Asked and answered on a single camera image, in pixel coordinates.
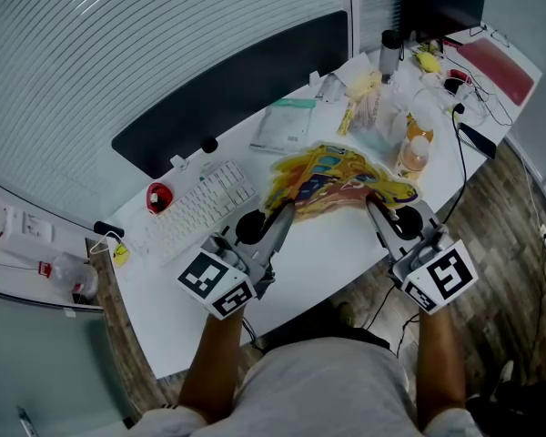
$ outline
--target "small yellow toy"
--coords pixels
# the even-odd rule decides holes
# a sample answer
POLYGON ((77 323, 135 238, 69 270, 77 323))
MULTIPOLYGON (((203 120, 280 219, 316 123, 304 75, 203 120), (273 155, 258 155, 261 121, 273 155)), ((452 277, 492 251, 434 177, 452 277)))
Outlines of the small yellow toy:
POLYGON ((440 73, 440 63, 437 57, 427 52, 415 54, 415 58, 420 64, 420 67, 427 73, 440 73))

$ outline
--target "white paper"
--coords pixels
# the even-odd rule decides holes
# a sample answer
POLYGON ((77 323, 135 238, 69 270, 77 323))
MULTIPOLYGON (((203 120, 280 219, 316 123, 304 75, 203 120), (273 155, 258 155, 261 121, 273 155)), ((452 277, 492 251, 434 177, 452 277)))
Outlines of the white paper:
POLYGON ((334 71, 334 75, 336 75, 347 88, 350 88, 354 85, 356 79, 358 79, 360 75, 369 71, 372 71, 370 61, 368 60, 368 56, 362 52, 334 71))

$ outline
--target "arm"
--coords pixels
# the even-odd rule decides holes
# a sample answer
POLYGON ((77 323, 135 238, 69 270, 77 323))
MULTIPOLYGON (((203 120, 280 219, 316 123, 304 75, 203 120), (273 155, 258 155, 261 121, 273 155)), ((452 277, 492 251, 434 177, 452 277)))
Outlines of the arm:
POLYGON ((417 413, 423 430, 449 408, 465 408, 463 352, 449 307, 432 316, 420 313, 417 413))
POLYGON ((224 320, 208 316, 182 385, 178 405, 198 412, 208 423, 220 421, 231 412, 243 313, 241 308, 224 320))

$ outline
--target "black monitor screen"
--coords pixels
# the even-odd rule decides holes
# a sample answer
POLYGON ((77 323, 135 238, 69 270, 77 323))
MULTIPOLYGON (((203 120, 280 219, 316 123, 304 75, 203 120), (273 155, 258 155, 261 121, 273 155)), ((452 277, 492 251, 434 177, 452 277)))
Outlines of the black monitor screen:
POLYGON ((480 25, 485 0, 420 0, 417 38, 434 39, 480 25))

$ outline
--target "white desk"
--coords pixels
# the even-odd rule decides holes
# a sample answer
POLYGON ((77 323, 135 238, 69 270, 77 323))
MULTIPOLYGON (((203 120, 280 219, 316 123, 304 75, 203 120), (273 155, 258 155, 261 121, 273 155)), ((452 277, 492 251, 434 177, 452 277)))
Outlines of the white desk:
MULTIPOLYGON (((483 36, 489 37, 488 33, 482 33, 470 38, 465 31, 453 38, 469 42, 483 36)), ((538 83, 541 72, 524 55, 513 46, 506 48, 499 43, 496 45, 526 70, 535 84, 538 83)), ((447 53, 473 74, 479 73, 454 49, 447 48, 447 53)), ((411 55, 407 52, 398 74, 399 81, 404 83, 404 92, 410 98, 423 88, 419 81, 420 70, 411 55)), ((378 52, 370 55, 370 61, 378 66, 378 52)), ((449 62, 444 65, 445 69, 453 67, 456 66, 449 62)), ((525 103, 517 107, 499 89, 497 93, 515 121, 525 103)), ((460 154, 450 119, 441 114, 435 97, 429 93, 420 95, 418 100, 431 111, 435 120, 436 139, 430 151, 430 163, 420 177, 419 186, 431 208, 438 210, 462 185, 460 154)), ((313 93, 306 86, 290 96, 313 97, 313 93)), ((337 142, 357 148, 373 159, 372 152, 356 140, 336 134, 344 111, 344 105, 319 103, 311 119, 308 142, 337 142)), ((503 115, 500 107, 496 111, 498 117, 503 115)), ((176 191, 175 198, 178 198, 197 184, 199 171, 208 160, 233 158, 258 192, 264 195, 268 188, 269 167, 279 156, 248 147, 263 113, 256 113, 219 137, 215 153, 207 156, 198 151, 190 158, 185 171, 171 170, 161 181, 172 185, 176 191)), ((488 117, 478 130, 498 144, 509 128, 498 126, 488 117)), ((469 147, 464 147, 463 151, 470 177, 485 158, 469 147)), ((145 190, 142 190, 109 219, 109 223, 125 229, 127 243, 130 229, 137 225, 140 216, 145 215, 144 207, 145 190)), ((263 300, 248 304, 246 317, 257 335, 263 335, 323 301, 386 255, 387 251, 380 246, 375 229, 363 210, 342 208, 295 224, 280 253, 272 260, 277 281, 269 287, 263 300)), ((147 267, 137 254, 132 255, 123 268, 116 269, 116 277, 137 339, 156 377, 188 368, 207 316, 204 309, 177 287, 169 273, 160 268, 147 267)), ((243 332, 242 342, 247 341, 248 336, 243 332)))

